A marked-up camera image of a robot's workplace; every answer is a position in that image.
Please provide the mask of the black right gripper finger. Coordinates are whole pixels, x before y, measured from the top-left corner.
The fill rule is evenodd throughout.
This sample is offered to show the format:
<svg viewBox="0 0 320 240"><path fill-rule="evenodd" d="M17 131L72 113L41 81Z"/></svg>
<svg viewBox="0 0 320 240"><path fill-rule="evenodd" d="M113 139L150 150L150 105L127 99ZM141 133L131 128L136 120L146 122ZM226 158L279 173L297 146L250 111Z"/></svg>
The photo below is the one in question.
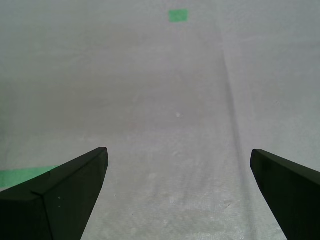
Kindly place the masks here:
<svg viewBox="0 0 320 240"><path fill-rule="evenodd" d="M2 240L79 240L102 190L108 149L98 147L0 193Z"/></svg>
<svg viewBox="0 0 320 240"><path fill-rule="evenodd" d="M288 240L320 238L320 173L262 149L253 149L250 168Z"/></svg>

